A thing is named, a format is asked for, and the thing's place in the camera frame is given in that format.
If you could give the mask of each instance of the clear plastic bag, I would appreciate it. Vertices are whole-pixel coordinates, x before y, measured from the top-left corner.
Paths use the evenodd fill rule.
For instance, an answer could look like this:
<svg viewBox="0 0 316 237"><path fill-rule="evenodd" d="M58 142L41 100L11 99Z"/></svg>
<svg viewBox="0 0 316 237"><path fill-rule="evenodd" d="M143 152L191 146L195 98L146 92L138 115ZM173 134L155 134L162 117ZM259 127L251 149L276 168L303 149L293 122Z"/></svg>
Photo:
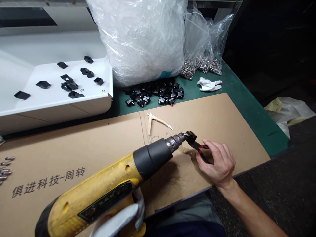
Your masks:
<svg viewBox="0 0 316 237"><path fill-rule="evenodd" d="M210 28L213 25L213 20L212 19L207 19L206 20L208 27ZM213 61L213 46L212 46L212 42L214 40L215 36L211 35L209 36L209 40L204 52L204 55L202 56L201 60L199 61L198 64L198 69L204 73L207 73L209 68L210 68L210 64Z"/></svg>
<svg viewBox="0 0 316 237"><path fill-rule="evenodd" d="M202 13L194 8L188 9L185 17L184 65L181 76L192 80L199 61L209 42L209 30Z"/></svg>
<svg viewBox="0 0 316 237"><path fill-rule="evenodd" d="M188 0L87 0L113 68L126 87L180 73Z"/></svg>
<svg viewBox="0 0 316 237"><path fill-rule="evenodd" d="M213 47L213 61L209 70L219 76L222 75L222 55L224 53L229 26L233 20L233 14L226 16L223 20L209 25L209 32Z"/></svg>

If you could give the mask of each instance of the finger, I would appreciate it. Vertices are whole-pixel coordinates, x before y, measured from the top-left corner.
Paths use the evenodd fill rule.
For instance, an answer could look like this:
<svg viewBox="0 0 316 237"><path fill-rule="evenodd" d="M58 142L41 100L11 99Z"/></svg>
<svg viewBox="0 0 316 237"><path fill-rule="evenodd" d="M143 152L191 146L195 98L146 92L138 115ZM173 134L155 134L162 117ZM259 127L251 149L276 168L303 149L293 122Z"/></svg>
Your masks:
<svg viewBox="0 0 316 237"><path fill-rule="evenodd" d="M208 148L212 152L214 164L223 161L223 157L221 155L220 150L217 148L217 146L215 146L211 141L208 141L208 140L203 140L203 142L205 143L205 145L208 146Z"/></svg>
<svg viewBox="0 0 316 237"><path fill-rule="evenodd" d="M201 155L198 152L195 154L195 158L197 160L198 166L200 167L200 170L202 170L204 173L206 173L207 164L205 163L205 161L203 160L203 158L201 157Z"/></svg>
<svg viewBox="0 0 316 237"><path fill-rule="evenodd" d="M225 143L223 143L223 147L224 147L224 149L225 149L227 155L228 155L228 156L231 156L231 151L230 151L229 147L228 147Z"/></svg>
<svg viewBox="0 0 316 237"><path fill-rule="evenodd" d="M224 156L227 156L227 153L222 144L216 143L213 141L203 140L203 142L208 145L208 148L211 150L214 163L217 161L224 160Z"/></svg>
<svg viewBox="0 0 316 237"><path fill-rule="evenodd" d="M230 155L229 158L232 159L232 160L234 160L233 154L231 153L231 150L230 150L230 148L227 146L227 144L223 144L223 146L224 146L224 148L225 148L227 154Z"/></svg>
<svg viewBox="0 0 316 237"><path fill-rule="evenodd" d="M223 158L226 158L228 156L222 143L217 143L217 142L213 142L213 141L212 141L212 143L220 150Z"/></svg>

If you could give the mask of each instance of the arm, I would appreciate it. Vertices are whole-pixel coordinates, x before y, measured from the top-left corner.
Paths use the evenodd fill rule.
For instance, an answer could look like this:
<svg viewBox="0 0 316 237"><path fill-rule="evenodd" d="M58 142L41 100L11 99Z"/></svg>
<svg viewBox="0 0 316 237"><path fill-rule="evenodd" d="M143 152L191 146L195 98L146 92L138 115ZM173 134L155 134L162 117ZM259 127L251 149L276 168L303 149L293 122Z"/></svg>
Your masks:
<svg viewBox="0 0 316 237"><path fill-rule="evenodd" d="M196 159L203 173L215 184L224 198L233 206L251 236L274 237L287 234L262 211L232 178L235 160L226 144L203 140L210 148L214 165L203 161L200 154Z"/></svg>

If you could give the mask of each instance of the white cloth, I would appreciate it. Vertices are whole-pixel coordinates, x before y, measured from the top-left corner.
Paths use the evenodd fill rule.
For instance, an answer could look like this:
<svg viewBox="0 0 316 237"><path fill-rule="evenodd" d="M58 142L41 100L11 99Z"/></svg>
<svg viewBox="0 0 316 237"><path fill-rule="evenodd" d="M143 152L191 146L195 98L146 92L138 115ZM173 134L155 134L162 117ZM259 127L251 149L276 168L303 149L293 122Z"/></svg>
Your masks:
<svg viewBox="0 0 316 237"><path fill-rule="evenodd" d="M124 208L110 220L105 221L102 217L96 222L90 237L110 237L116 236L119 231L126 226L135 216L135 229L139 230L144 219L144 197L141 189L138 188L133 193L137 202Z"/></svg>
<svg viewBox="0 0 316 237"><path fill-rule="evenodd" d="M200 80L197 83L202 86L202 88L200 88L201 91L215 91L222 87L219 85L222 81L211 82L204 77L200 77Z"/></svg>

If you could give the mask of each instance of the cardboard sheet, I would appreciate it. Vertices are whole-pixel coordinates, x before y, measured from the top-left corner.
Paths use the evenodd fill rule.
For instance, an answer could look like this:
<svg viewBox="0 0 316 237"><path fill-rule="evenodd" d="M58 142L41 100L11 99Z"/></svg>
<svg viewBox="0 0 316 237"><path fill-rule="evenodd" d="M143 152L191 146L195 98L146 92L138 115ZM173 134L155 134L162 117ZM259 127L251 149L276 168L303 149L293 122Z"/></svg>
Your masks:
<svg viewBox="0 0 316 237"><path fill-rule="evenodd" d="M57 196L149 144L149 112L174 129L153 121L152 141L190 130L199 143L203 138L226 143L236 159L234 174L270 159L227 94L9 141L0 146L0 161L16 156L9 166L13 174L0 186L3 236L34 236L41 212ZM201 175L194 156L195 151L185 142L142 186L145 216L211 185ZM79 236L89 236L91 230L89 227Z"/></svg>
<svg viewBox="0 0 316 237"><path fill-rule="evenodd" d="M139 113L4 143L0 160L16 159L0 186L1 236L33 237L39 216L56 197L141 146ZM78 236L88 237L92 228Z"/></svg>
<svg viewBox="0 0 316 237"><path fill-rule="evenodd" d="M236 160L233 175L270 160L260 141L226 93L190 100L175 104L173 107L164 106L143 111L145 144L149 144L147 113L150 112L173 128L172 131L153 121L152 142L189 130L197 135L197 142L200 144L204 144L203 139L226 143ZM209 150L203 149L203 153L206 157L211 157ZM147 208L151 205L151 210L162 209L211 185L199 170L195 150L186 142L173 156L151 178L150 184L146 184L151 187L151 192L144 193Z"/></svg>

